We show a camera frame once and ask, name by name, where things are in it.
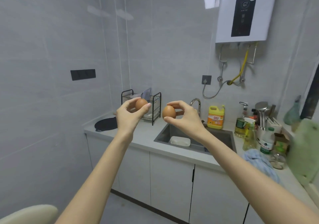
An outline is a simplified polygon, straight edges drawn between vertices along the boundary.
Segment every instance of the egg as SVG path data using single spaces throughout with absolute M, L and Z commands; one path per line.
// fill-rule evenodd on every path
M 146 105 L 148 102 L 147 100 L 141 98 L 141 99 L 138 99 L 135 103 L 135 109 L 138 111 L 140 110 L 144 105 Z
M 162 111 L 162 116 L 176 118 L 176 111 L 172 106 L 166 106 Z

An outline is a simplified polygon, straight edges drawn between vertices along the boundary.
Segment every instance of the dish cloth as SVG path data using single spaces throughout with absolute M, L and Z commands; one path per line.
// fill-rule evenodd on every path
M 263 154 L 261 154 L 260 151 L 258 151 L 257 149 L 247 150 L 243 154 L 242 158 L 246 160 L 247 162 L 249 162 L 256 169 L 260 170 L 265 175 L 272 178 L 273 181 L 284 186 L 279 176 L 277 175 L 272 165 L 270 164 L 269 160 Z

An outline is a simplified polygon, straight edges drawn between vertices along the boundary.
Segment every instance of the hand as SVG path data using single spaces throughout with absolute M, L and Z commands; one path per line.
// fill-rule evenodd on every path
M 116 111 L 116 121 L 118 132 L 117 135 L 124 137 L 126 143 L 130 143 L 133 140 L 133 132 L 138 125 L 140 118 L 148 113 L 151 103 L 144 105 L 140 110 L 136 112 L 131 112 L 135 107 L 135 103 L 141 97 L 136 97 L 128 100 L 121 105 L 121 107 Z
M 206 129 L 204 128 L 201 119 L 198 116 L 197 110 L 183 101 L 172 101 L 167 103 L 167 105 L 173 106 L 175 109 L 182 109 L 181 111 L 177 111 L 176 115 L 183 115 L 183 117 L 182 119 L 164 117 L 164 121 L 176 126 L 191 138 L 199 140 L 203 130 L 206 131 Z

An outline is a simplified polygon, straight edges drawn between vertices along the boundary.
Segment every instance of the floor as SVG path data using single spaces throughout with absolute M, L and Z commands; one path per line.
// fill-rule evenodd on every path
M 101 224 L 176 224 L 165 217 L 142 208 L 128 200 L 110 193 L 106 203 Z

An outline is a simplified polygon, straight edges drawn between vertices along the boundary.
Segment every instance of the wall-mounted water heater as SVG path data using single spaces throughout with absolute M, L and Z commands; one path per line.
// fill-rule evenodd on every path
M 267 39 L 275 0 L 220 0 L 216 43 Z

